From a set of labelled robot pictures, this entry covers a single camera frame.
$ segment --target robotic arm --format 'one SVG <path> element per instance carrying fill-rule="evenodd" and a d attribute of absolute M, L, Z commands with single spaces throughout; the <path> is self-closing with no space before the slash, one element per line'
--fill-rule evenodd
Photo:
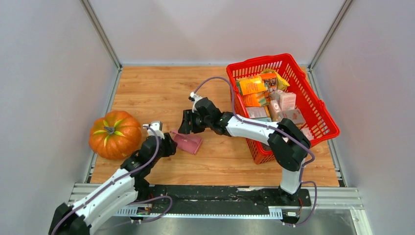
<path fill-rule="evenodd" d="M 71 206 L 65 203 L 58 206 L 52 219 L 49 235 L 52 235 L 58 223 L 70 213 L 71 215 L 59 225 L 54 235 L 93 235 L 120 208 L 137 200 L 148 199 L 149 183 L 144 177 L 150 173 L 161 157 L 174 155 L 177 147 L 177 143 L 172 140 L 170 134 L 161 131 L 162 123 L 160 121 L 152 122 L 150 127 L 156 135 L 148 130 L 149 136 L 141 145 L 141 149 L 127 158 L 121 164 L 120 169 L 105 183 Z M 159 139 L 160 144 L 155 158 L 150 164 L 141 170 L 137 170 L 151 160 L 155 154 L 157 147 L 156 138 Z M 93 200 L 87 202 L 95 195 L 97 196 Z"/>
<path fill-rule="evenodd" d="M 281 122 L 257 121 L 240 115 L 234 116 L 231 112 L 221 112 L 207 97 L 193 92 L 189 99 L 193 102 L 193 108 L 183 111 L 179 133 L 200 133 L 209 127 L 218 135 L 245 137 L 268 145 L 282 166 L 280 189 L 290 198 L 296 199 L 300 188 L 301 166 L 307 152 L 294 142 L 284 140 L 281 133 L 274 129 L 282 130 L 307 148 L 311 147 L 311 143 L 291 120 L 284 118 Z"/>

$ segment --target wooden surface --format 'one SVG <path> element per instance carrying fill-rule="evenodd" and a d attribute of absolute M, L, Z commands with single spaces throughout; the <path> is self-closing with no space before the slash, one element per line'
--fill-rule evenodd
<path fill-rule="evenodd" d="M 112 109 L 129 112 L 141 124 L 160 120 L 164 132 L 178 129 L 183 110 L 192 106 L 187 99 L 190 92 L 216 75 L 227 78 L 225 67 L 124 67 Z M 224 81 L 209 81 L 198 94 L 207 96 L 222 112 L 231 111 L 229 87 Z M 143 141 L 147 133 L 144 129 L 142 133 Z M 174 156 L 160 159 L 146 180 L 168 185 L 279 185 L 281 167 L 276 161 L 256 165 L 244 138 L 219 136 L 208 129 L 197 135 L 203 138 L 197 155 L 177 149 Z M 327 143 L 312 151 L 316 160 L 305 168 L 303 180 L 338 187 Z M 91 183 L 105 182 L 122 162 L 98 157 Z"/>

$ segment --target cable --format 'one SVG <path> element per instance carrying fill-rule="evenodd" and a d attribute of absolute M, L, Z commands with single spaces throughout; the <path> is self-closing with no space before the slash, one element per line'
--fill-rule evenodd
<path fill-rule="evenodd" d="M 114 185 L 117 181 L 119 181 L 120 179 L 124 178 L 127 175 L 131 175 L 136 173 L 137 171 L 143 169 L 144 167 L 148 166 L 157 156 L 157 153 L 159 151 L 159 146 L 160 146 L 160 140 L 157 136 L 157 133 L 151 128 L 151 127 L 146 127 L 148 130 L 150 130 L 151 132 L 153 132 L 154 136 L 156 136 L 156 151 L 154 152 L 153 156 L 151 157 L 151 159 L 146 162 L 144 165 L 140 166 L 137 169 L 134 169 L 130 172 L 127 172 L 119 177 L 117 177 L 114 181 L 109 182 L 108 184 L 106 184 L 104 187 L 102 187 L 96 194 L 92 195 L 84 204 L 78 206 L 77 208 L 72 209 L 67 215 L 65 215 L 55 226 L 55 228 L 53 228 L 51 235 L 55 235 L 56 231 L 58 231 L 58 228 L 64 223 L 65 220 L 67 220 L 71 215 L 73 215 L 75 212 L 77 212 L 78 210 L 80 210 L 81 208 L 85 207 L 86 205 L 88 205 L 93 199 L 95 199 L 97 196 L 99 196 L 103 191 L 105 191 L 107 188 L 109 188 L 111 185 Z"/>
<path fill-rule="evenodd" d="M 108 229 L 113 229 L 113 228 L 116 228 L 116 227 L 119 227 L 119 226 L 122 226 L 122 225 L 125 225 L 125 224 L 131 224 L 131 223 L 134 223 L 134 222 L 136 222 L 136 223 L 149 223 L 149 222 L 153 222 L 153 221 L 155 221 L 155 220 L 158 220 L 158 219 L 160 219 L 161 217 L 163 217 L 165 214 L 167 214 L 167 212 L 171 209 L 171 207 L 173 206 L 173 198 L 171 198 L 170 196 L 158 196 L 158 197 L 154 197 L 154 198 L 151 198 L 151 199 L 148 199 L 148 200 L 145 200 L 145 201 L 141 201 L 141 202 L 132 202 L 132 203 L 130 203 L 129 205 L 135 205 L 135 204 L 143 204 L 143 203 L 148 203 L 148 202 L 152 202 L 152 201 L 155 201 L 155 200 L 158 200 L 158 199 L 162 199 L 162 198 L 168 198 L 169 200 L 170 200 L 170 205 L 167 207 L 167 209 L 165 210 L 165 211 L 163 211 L 163 213 L 161 213 L 161 214 L 159 214 L 159 215 L 157 215 L 156 217 L 154 217 L 154 218 L 151 218 L 151 219 L 146 219 L 146 220 L 130 220 L 130 221 L 126 221 L 126 222 L 121 222 L 121 223 L 119 223 L 119 224 L 116 224 L 116 225 L 114 225 L 114 226 L 111 226 L 111 227 L 108 227 L 108 228 L 104 228 L 104 229 L 98 229 L 97 230 L 97 232 L 99 232 L 99 231 L 103 231 L 103 230 L 108 230 Z"/>
<path fill-rule="evenodd" d="M 315 159 L 316 159 L 316 156 L 314 155 L 314 153 L 313 152 L 311 152 L 311 150 L 310 149 L 308 149 L 306 146 L 304 146 L 302 143 L 300 143 L 298 140 L 296 140 L 295 138 L 293 138 L 293 137 L 291 137 L 290 135 L 288 135 L 287 133 L 285 133 L 284 131 L 282 131 L 282 130 L 280 130 L 280 129 L 278 129 L 278 128 L 276 128 L 276 127 L 273 127 L 273 126 L 268 126 L 268 125 L 266 125 L 266 124 L 260 124 L 260 123 L 256 123 L 256 122 L 253 122 L 253 121 L 248 121 L 248 120 L 243 120 L 243 119 L 241 119 L 238 115 L 237 115 L 237 113 L 236 113 L 236 111 L 235 111 L 235 90 L 233 89 L 233 87 L 232 87 L 232 84 L 231 84 L 231 82 L 229 81 L 229 80 L 227 80 L 227 79 L 225 79 L 225 78 L 223 78 L 223 77 L 220 77 L 220 76 L 214 76 L 214 77 L 211 77 L 211 78 L 208 78 L 208 79 L 206 79 L 205 81 L 203 81 L 196 89 L 195 89 L 195 91 L 194 91 L 194 93 L 196 94 L 197 93 L 197 91 L 205 84 L 205 83 L 207 83 L 208 81 L 210 81 L 210 80 L 212 80 L 212 79 L 221 79 L 221 80 L 224 80 L 225 82 L 227 82 L 227 84 L 229 85 L 229 88 L 231 89 L 231 102 L 232 102 L 232 113 L 233 113 L 233 115 L 235 116 L 235 118 L 236 119 L 238 119 L 240 122 L 243 122 L 243 123 L 247 123 L 247 124 L 251 124 L 251 125 L 255 125 L 255 126 L 260 126 L 260 127 L 265 127 L 265 128 L 269 128 L 269 129 L 272 129 L 272 130 L 275 130 L 275 131 L 277 131 L 277 132 L 279 132 L 280 134 L 282 134 L 283 136 L 285 136 L 285 137 L 287 137 L 289 140 L 291 140 L 292 142 L 294 142 L 295 144 L 297 144 L 298 146 L 300 146 L 302 149 L 304 149 L 308 154 L 310 154 L 310 156 L 311 156 L 311 159 L 310 160 L 308 160 L 308 161 L 306 161 L 306 162 L 304 162 L 304 164 L 301 166 L 301 170 L 300 170 L 300 177 L 299 177 L 299 181 L 300 181 L 300 183 L 301 184 L 308 184 L 308 183 L 313 183 L 314 184 L 314 192 L 315 192 L 315 197 L 314 197 L 314 204 L 313 204 L 313 208 L 311 209 L 311 213 L 310 213 L 310 215 L 303 221 L 303 222 L 301 222 L 301 223 L 299 223 L 299 224 L 295 224 L 295 225 L 292 225 L 293 227 L 295 227 L 295 226 L 300 226 L 300 225 L 303 225 L 304 223 L 306 223 L 309 219 L 310 219 L 310 217 L 311 217 L 311 215 L 314 213 L 314 210 L 315 210 L 315 208 L 316 208 L 316 204 L 317 204 L 317 185 L 316 185 L 316 183 L 314 182 L 314 181 L 307 181 L 307 182 L 301 182 L 301 179 L 302 179 L 302 173 L 303 173 L 303 171 L 304 171 L 304 168 L 305 168 L 305 166 L 307 165 L 307 164 L 310 164 L 310 163 L 312 163 Z"/>

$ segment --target gray floor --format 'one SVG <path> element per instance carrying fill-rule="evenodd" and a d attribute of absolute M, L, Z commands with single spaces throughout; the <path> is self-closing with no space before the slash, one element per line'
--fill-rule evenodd
<path fill-rule="evenodd" d="M 128 221 L 113 217 L 102 227 Z M 161 218 L 148 224 L 127 224 L 97 232 L 97 235 L 355 235 L 348 210 L 316 210 L 312 219 L 297 228 L 282 226 L 280 221 L 261 219 L 190 219 Z"/>

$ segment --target pink pouch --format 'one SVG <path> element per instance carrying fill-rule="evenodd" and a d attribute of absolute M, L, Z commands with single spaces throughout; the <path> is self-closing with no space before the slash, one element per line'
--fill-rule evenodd
<path fill-rule="evenodd" d="M 171 132 L 175 134 L 175 136 L 173 137 L 173 141 L 177 143 L 177 147 L 179 149 L 196 155 L 197 150 L 202 144 L 202 138 L 193 134 L 180 134 L 177 130 L 172 130 Z"/>

